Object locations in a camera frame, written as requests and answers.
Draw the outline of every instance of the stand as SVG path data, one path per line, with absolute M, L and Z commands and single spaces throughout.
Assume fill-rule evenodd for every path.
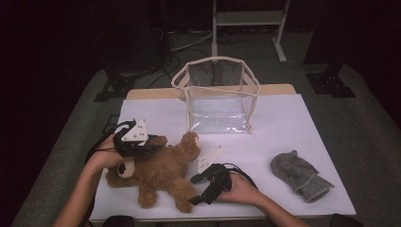
M 149 70 L 121 69 L 120 65 L 109 63 L 104 67 L 108 80 L 101 93 L 96 94 L 94 102 L 108 101 L 109 98 L 124 98 L 133 89 L 137 79 L 153 74 L 157 67 Z
M 328 64 L 322 73 L 306 74 L 315 94 L 331 95 L 332 97 L 355 97 L 351 88 L 346 87 L 339 77 L 342 61 Z
M 218 56 L 218 26 L 265 26 L 278 25 L 277 37 L 272 38 L 274 48 L 281 63 L 287 62 L 280 45 L 286 23 L 290 0 L 286 0 L 283 10 L 218 12 L 217 0 L 213 1 L 213 41 L 212 56 Z

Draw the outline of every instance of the teddy bear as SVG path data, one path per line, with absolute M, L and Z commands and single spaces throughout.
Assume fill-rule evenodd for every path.
M 199 137 L 189 131 L 178 145 L 166 144 L 165 136 L 148 139 L 146 145 L 162 147 L 144 157 L 133 158 L 134 171 L 128 178 L 120 177 L 118 166 L 115 166 L 109 168 L 106 180 L 110 187 L 138 185 L 138 203 L 142 208 L 152 207 L 156 202 L 156 190 L 164 190 L 174 198 L 178 210 L 191 213 L 192 204 L 189 199 L 195 197 L 197 192 L 184 177 L 188 164 L 201 153 Z

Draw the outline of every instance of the black glove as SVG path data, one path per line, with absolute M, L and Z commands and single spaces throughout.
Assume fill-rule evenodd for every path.
M 314 202 L 328 193 L 333 184 L 318 176 L 319 171 L 306 160 L 299 158 L 297 151 L 281 153 L 270 163 L 271 170 L 306 202 Z

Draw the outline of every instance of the white paper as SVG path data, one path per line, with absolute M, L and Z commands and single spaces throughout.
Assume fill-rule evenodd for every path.
M 186 106 L 178 98 L 126 100 L 119 122 L 133 118 L 146 119 L 148 133 L 165 135 L 171 145 L 179 143 L 186 130 Z M 223 146 L 224 152 L 215 163 L 239 166 L 251 176 L 260 191 L 295 216 L 356 214 L 300 95 L 259 96 L 251 124 L 253 134 L 200 134 L 200 147 L 204 152 L 200 157 Z M 321 177 L 335 186 L 319 201 L 306 203 L 271 173 L 271 160 L 293 149 L 298 151 L 299 157 L 318 169 Z M 189 180 L 197 174 L 197 169 L 198 162 L 194 161 L 186 178 Z M 208 184 L 196 184 L 198 193 L 201 194 Z M 135 219 L 264 217 L 250 205 L 217 201 L 211 205 L 201 203 L 194 206 L 191 214 L 184 214 L 175 208 L 174 200 L 166 192 L 158 191 L 157 195 L 154 207 L 142 209 L 137 203 L 137 187 L 110 188 L 102 177 L 91 219 L 106 219 L 113 215 L 127 215 Z

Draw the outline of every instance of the clear plastic bag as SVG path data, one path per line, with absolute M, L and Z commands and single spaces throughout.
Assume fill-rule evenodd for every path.
M 260 90 L 248 65 L 228 57 L 192 61 L 171 85 L 187 105 L 187 129 L 197 133 L 252 133 Z

